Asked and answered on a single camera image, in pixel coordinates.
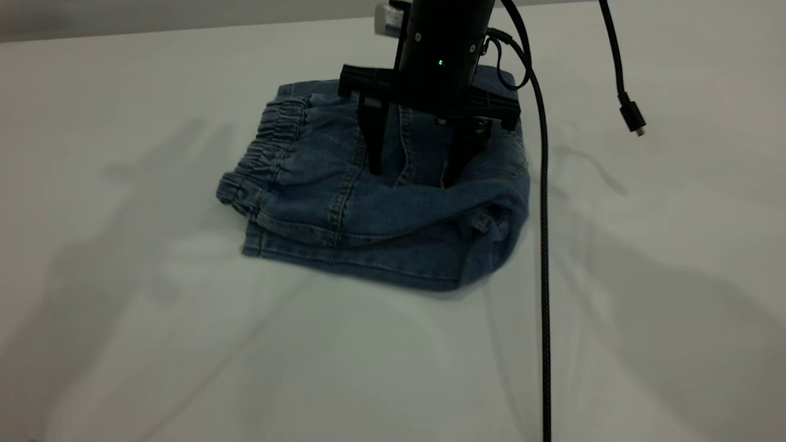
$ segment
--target jeans seam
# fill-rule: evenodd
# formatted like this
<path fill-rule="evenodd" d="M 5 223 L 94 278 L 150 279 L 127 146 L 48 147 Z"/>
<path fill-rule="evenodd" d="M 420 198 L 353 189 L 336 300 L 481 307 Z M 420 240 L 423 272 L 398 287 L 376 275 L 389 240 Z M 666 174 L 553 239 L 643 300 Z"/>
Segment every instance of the jeans seam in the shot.
<path fill-rule="evenodd" d="M 405 186 L 414 173 L 415 165 L 412 149 L 412 109 L 399 106 L 399 128 L 401 131 L 401 146 L 404 149 L 404 170 L 395 180 L 393 187 Z"/>
<path fill-rule="evenodd" d="M 333 247 L 338 247 L 344 211 L 347 209 L 347 201 L 349 200 L 349 194 L 352 192 L 354 182 L 357 181 L 360 172 L 363 170 L 365 151 L 366 147 L 363 140 L 363 133 L 359 128 L 358 135 L 355 139 L 352 167 L 347 169 L 347 172 L 341 179 L 338 194 L 330 205 L 330 220 L 328 222 L 328 227 L 333 230 L 332 237 L 330 238 Z"/>

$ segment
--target denim shorts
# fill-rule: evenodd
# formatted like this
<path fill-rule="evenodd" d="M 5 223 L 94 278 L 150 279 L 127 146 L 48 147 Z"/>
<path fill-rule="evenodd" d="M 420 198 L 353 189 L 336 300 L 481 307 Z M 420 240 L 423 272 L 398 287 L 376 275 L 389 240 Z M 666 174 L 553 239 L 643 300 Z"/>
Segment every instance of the denim shorts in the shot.
<path fill-rule="evenodd" d="M 516 98 L 489 67 L 478 68 L 475 85 Z M 443 188 L 451 128 L 391 105 L 382 173 L 372 175 L 358 99 L 337 91 L 337 81 L 281 86 L 222 177 L 218 199 L 249 220 L 243 254 L 432 290 L 497 270 L 528 216 L 520 123 L 513 132 L 495 126 L 485 150 Z"/>

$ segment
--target wall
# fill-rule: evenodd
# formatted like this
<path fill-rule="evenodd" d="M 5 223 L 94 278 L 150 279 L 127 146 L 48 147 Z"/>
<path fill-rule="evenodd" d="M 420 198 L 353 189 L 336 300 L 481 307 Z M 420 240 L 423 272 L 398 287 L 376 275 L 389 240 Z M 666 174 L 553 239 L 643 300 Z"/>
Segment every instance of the wall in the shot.
<path fill-rule="evenodd" d="M 0 42 L 371 17 L 381 0 L 0 0 Z M 519 5 L 582 0 L 515 0 Z"/>

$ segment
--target cable plug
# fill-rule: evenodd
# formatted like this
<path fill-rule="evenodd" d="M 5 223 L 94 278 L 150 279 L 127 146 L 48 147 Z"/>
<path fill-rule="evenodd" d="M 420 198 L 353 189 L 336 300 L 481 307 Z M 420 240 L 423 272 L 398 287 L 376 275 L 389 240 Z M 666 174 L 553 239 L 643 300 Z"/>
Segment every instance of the cable plug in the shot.
<path fill-rule="evenodd" d="M 641 111 L 638 109 L 636 102 L 631 101 L 628 94 L 622 94 L 619 96 L 619 103 L 622 105 L 619 111 L 623 114 L 628 129 L 630 129 L 631 132 L 636 132 L 640 137 L 646 134 L 647 132 L 644 126 L 647 125 L 647 122 L 644 121 L 644 116 L 641 115 Z"/>

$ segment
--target white table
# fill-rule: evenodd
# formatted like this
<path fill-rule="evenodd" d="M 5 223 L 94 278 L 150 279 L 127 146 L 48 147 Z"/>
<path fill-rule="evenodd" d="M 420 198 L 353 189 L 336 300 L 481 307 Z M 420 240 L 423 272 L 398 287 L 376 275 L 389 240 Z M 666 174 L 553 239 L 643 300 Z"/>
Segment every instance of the white table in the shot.
<path fill-rule="evenodd" d="M 554 438 L 780 440 L 786 6 L 616 3 L 640 139 L 597 5 L 522 9 L 552 134 Z M 241 257 L 214 198 L 277 85 L 392 62 L 371 29 L 0 46 L 0 440 L 538 440 L 536 216 L 444 301 Z"/>

